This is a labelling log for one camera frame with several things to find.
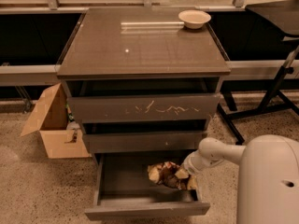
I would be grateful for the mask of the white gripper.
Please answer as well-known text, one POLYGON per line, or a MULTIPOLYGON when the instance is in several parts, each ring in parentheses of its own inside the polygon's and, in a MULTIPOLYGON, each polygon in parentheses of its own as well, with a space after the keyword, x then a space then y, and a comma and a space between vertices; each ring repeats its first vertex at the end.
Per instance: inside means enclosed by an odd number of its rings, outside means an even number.
POLYGON ((175 177, 187 179, 190 175, 198 175, 200 171, 212 166, 212 160, 203 157, 199 151, 194 151, 185 158, 182 163, 183 168, 179 168, 175 172, 175 177))

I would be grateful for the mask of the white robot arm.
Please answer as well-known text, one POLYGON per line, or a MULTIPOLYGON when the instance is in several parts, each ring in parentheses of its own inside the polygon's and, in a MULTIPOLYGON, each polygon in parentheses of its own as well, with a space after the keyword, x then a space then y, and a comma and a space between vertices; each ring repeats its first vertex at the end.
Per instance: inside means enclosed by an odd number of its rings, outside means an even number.
POLYGON ((236 224, 299 224, 299 142, 268 134, 238 146, 208 137, 182 167, 198 175, 224 161, 239 166, 236 224))

